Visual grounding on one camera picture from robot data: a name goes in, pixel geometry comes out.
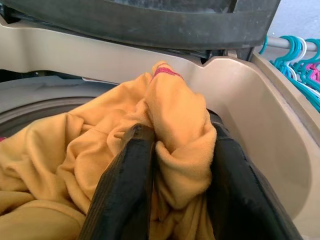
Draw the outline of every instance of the washing machine lid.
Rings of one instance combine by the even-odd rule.
[[[55,26],[126,44],[184,49],[260,45],[280,0],[0,0]]]

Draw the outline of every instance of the beige plastic rim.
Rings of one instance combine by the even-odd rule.
[[[267,177],[302,235],[320,237],[318,113],[258,55],[253,63],[190,59],[45,29],[0,17],[0,69],[50,70],[122,83],[164,60],[218,113]]]

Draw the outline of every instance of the fleece fabric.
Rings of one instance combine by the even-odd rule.
[[[1,238],[76,239],[100,176],[135,124],[156,134],[150,239],[214,239],[204,192],[216,130],[204,97],[165,62],[0,142]]]

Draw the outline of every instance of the clothes rod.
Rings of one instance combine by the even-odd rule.
[[[276,47],[282,49],[290,49],[290,43],[287,39],[268,36],[267,45],[269,47]],[[306,49],[309,52],[316,52],[317,46],[313,42],[306,42]]]

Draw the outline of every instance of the yellow fleece garment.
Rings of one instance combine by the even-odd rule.
[[[135,124],[156,135],[150,239],[214,239],[204,192],[216,130],[204,97],[164,62],[0,142],[1,239],[76,239],[102,173]]]

